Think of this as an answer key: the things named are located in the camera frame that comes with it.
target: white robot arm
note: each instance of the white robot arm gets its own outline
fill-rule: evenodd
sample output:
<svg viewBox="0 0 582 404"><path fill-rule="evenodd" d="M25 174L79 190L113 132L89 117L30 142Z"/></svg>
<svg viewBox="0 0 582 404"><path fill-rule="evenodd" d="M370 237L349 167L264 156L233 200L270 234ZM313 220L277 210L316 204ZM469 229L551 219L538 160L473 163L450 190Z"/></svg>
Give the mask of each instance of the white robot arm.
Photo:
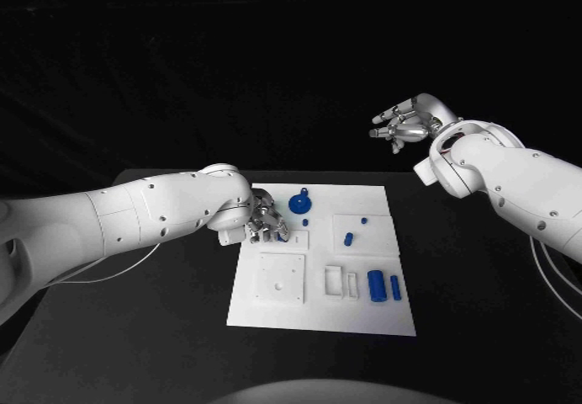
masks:
<svg viewBox="0 0 582 404"><path fill-rule="evenodd" d="M486 193L494 211L532 238L582 263L582 168L524 147L496 124L458 118L429 94L397 104L371 123L388 120L370 137L432 145L414 166L424 185L436 181L450 195Z"/></svg>
<svg viewBox="0 0 582 404"><path fill-rule="evenodd" d="M288 240L272 197L234 166L159 175L106 189L0 200L0 324L83 263L185 236L205 225L224 246ZM12 242L12 251L7 243Z"/></svg>

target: blue object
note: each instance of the blue object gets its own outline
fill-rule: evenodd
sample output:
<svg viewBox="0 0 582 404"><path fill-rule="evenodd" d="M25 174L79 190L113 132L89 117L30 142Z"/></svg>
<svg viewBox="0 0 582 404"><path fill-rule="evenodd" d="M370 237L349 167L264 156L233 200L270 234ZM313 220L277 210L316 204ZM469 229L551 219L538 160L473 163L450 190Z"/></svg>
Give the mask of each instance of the blue object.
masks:
<svg viewBox="0 0 582 404"><path fill-rule="evenodd" d="M306 193L306 188L301 188L301 193L288 200L288 209L298 215L302 215L311 209L311 199Z"/></svg>
<svg viewBox="0 0 582 404"><path fill-rule="evenodd" d="M367 273L367 285L370 286L371 301L381 302L387 300L384 275L381 271L373 270Z"/></svg>
<svg viewBox="0 0 582 404"><path fill-rule="evenodd" d="M394 296L394 300L401 300L400 297L400 286L397 285L397 276L390 276L390 284L391 284L391 295Z"/></svg>
<svg viewBox="0 0 582 404"><path fill-rule="evenodd" d="M352 239L354 239L354 235L351 233L345 234L345 240L342 241L342 245L349 246Z"/></svg>

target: black backdrop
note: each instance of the black backdrop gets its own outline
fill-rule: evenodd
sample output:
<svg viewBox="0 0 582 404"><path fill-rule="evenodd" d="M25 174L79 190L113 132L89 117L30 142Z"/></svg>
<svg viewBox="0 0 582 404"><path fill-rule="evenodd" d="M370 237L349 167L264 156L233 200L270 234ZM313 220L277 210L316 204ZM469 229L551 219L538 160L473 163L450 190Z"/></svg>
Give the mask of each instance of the black backdrop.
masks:
<svg viewBox="0 0 582 404"><path fill-rule="evenodd" d="M393 156L367 131L422 92L582 165L564 8L77 3L0 6L0 197L96 189L132 167L407 172L429 142Z"/></svg>

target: table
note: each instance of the table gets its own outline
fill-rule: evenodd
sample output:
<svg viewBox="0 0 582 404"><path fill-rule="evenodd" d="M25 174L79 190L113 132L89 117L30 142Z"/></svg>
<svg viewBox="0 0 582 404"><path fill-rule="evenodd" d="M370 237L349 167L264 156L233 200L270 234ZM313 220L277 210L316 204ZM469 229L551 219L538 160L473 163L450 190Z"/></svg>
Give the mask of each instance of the table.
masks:
<svg viewBox="0 0 582 404"><path fill-rule="evenodd" d="M115 184L181 171L126 170ZM240 247L203 228L115 279L50 288L0 370L0 402L197 403L306 378L460 402L582 400L582 324L483 194L455 199L413 173L240 173L250 183L385 187L417 337L227 327ZM146 251L80 276L113 274Z"/></svg>

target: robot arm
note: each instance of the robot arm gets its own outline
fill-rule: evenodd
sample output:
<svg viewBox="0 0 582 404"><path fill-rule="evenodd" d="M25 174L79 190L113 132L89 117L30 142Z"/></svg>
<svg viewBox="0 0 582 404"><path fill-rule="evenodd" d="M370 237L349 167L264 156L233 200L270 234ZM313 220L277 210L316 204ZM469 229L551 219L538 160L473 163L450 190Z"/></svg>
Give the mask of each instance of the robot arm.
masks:
<svg viewBox="0 0 582 404"><path fill-rule="evenodd" d="M260 232L264 239L288 240L270 195L250 189L236 167L224 164L90 192L0 201L0 324L74 267L204 225L221 245L244 240L244 226L250 242Z"/></svg>
<svg viewBox="0 0 582 404"><path fill-rule="evenodd" d="M384 120L390 125L370 136L390 140L394 153L406 141L432 137L429 157L414 166L424 185L437 181L456 198L486 193L498 216L582 263L582 169L525 148L496 124L456 118L429 94L396 105L371 123Z"/></svg>

